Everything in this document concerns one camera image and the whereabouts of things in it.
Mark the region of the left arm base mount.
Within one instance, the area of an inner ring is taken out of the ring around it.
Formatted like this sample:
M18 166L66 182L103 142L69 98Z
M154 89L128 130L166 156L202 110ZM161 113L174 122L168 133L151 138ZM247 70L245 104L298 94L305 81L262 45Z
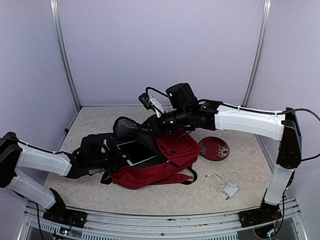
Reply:
M53 193L54 203L45 210L43 218L55 223L83 229L87 213L67 208L59 193L53 188L49 188L49 190Z

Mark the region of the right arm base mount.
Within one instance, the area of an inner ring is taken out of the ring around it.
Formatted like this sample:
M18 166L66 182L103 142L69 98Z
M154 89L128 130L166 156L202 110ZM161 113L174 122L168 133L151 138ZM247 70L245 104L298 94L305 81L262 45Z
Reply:
M238 216L241 227L246 228L281 219L283 215L279 204L271 205L263 199L258 208L240 211Z

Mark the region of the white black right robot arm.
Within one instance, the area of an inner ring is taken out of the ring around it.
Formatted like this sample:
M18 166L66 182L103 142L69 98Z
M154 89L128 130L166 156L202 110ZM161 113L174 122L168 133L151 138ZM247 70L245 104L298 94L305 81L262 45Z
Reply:
M169 87L165 96L171 103L172 111L166 112L147 91L139 97L146 109L155 112L148 125L156 137L184 128L189 132L195 129L238 131L280 142L263 205L255 212L260 222L268 221L275 214L275 206L280 203L295 170L302 162L302 137L295 110L287 108L285 111L262 111L221 101L198 100L188 83Z

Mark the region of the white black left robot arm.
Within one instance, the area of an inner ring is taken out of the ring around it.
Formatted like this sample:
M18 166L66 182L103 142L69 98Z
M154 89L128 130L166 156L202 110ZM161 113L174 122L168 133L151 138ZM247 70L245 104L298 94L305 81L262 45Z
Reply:
M114 172L119 167L119 151L110 145L111 136L90 134L81 140L79 148L68 153L33 146L18 139L14 132L7 132L0 139L0 186L42 206L57 221L66 222L70 211L58 192L44 188L20 169L40 170L68 179L89 176L93 170Z

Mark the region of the red student backpack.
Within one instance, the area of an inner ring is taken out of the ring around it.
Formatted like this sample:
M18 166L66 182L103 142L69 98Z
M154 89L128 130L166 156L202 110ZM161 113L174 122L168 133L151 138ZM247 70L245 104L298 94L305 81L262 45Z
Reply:
M115 183L136 190L150 185L190 185L198 179L192 168L201 152L198 143L185 130L184 124L160 122L165 134L154 137L147 127L147 120L138 123L124 116L115 120L112 135L117 138L116 147L117 144L137 141L158 156L135 166L130 166L122 157L122 167L115 172L104 173L101 184Z

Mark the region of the white tablet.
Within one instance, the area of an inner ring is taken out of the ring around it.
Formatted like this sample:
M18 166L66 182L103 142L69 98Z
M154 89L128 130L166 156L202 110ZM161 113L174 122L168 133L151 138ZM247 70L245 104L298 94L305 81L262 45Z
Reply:
M141 164L158 156L158 154L135 140L120 143L116 146L130 166Z

